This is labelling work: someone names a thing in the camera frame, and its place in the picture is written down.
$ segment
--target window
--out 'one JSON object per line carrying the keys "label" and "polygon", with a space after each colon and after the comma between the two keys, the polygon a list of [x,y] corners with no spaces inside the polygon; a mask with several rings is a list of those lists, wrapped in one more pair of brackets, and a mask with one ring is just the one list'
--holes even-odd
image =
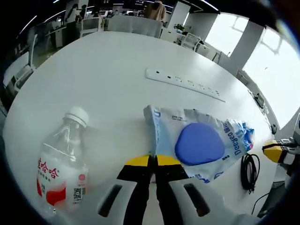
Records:
{"label": "window", "polygon": [[297,52],[277,32],[267,28],[243,70],[265,96],[279,128],[283,128],[300,107]]}
{"label": "window", "polygon": [[217,16],[205,42],[230,56],[242,36],[248,19],[221,13]]}

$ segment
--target white round table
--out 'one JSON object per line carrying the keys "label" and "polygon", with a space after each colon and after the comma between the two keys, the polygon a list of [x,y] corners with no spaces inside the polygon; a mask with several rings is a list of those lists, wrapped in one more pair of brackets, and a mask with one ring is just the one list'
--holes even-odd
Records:
{"label": "white round table", "polygon": [[[145,78],[146,68],[216,88],[226,102]],[[116,178],[130,158],[150,150],[143,108],[197,109],[221,120],[244,120],[255,129],[251,153],[261,160],[255,192],[241,187],[240,161],[210,185],[237,213],[251,214],[269,192],[277,164],[262,152],[271,131],[247,88],[207,58],[181,46],[131,33],[97,32],[64,47],[42,64],[22,87],[4,127],[7,160],[29,202],[37,209],[37,161],[42,141],[77,105],[90,121],[84,135],[90,185]],[[256,215],[266,197],[256,207]]]}

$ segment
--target coiled cable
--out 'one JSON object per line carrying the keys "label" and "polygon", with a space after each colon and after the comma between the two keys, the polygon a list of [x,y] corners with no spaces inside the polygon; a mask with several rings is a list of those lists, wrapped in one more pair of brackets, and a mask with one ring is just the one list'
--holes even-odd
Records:
{"label": "coiled cable", "polygon": [[[258,161],[258,170],[254,162],[254,157],[256,157]],[[249,194],[254,192],[255,183],[257,181],[260,168],[261,164],[257,155],[250,155],[247,153],[242,157],[240,164],[240,181],[242,183],[243,189],[248,190]]]}

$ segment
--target ceiling light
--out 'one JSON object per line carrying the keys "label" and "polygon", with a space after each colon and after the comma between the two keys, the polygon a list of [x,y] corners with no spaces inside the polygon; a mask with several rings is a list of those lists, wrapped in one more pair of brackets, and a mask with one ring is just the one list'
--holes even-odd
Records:
{"label": "ceiling light", "polygon": [[206,0],[200,0],[202,2],[204,2],[205,4],[209,5],[210,7],[212,7],[214,10],[219,11],[216,7],[214,7],[212,4],[208,3]]}
{"label": "ceiling light", "polygon": [[65,12],[65,10],[64,10],[64,11],[61,11],[60,13],[57,13],[57,14],[51,16],[51,17],[49,17],[48,19],[46,19],[46,20],[44,21],[44,23],[47,22],[48,20],[52,19],[53,17],[55,17],[55,16],[57,16],[57,15],[63,13],[63,12]]}
{"label": "ceiling light", "polygon": [[26,29],[26,27],[37,17],[37,15],[35,17],[33,17],[29,22],[28,24],[25,25],[25,27],[21,30],[21,32],[19,33],[19,35]]}
{"label": "ceiling light", "polygon": [[188,20],[188,15],[189,15],[189,13],[187,13],[186,18],[185,18],[184,21],[183,21],[183,24],[182,24],[183,26],[186,25],[186,22],[187,22],[187,20]]}

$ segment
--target person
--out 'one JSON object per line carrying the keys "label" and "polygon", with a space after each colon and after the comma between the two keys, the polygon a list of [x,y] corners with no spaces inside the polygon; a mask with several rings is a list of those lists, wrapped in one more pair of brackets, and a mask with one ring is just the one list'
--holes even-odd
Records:
{"label": "person", "polygon": [[145,18],[162,21],[165,17],[166,9],[161,1],[155,1],[146,7]]}
{"label": "person", "polygon": [[82,19],[80,11],[78,10],[78,4],[74,4],[66,17],[66,44],[70,44],[77,39],[76,17]]}
{"label": "person", "polygon": [[85,16],[86,7],[87,7],[87,5],[81,6],[81,11],[80,11],[79,15],[80,15],[82,18],[84,18],[84,16]]}

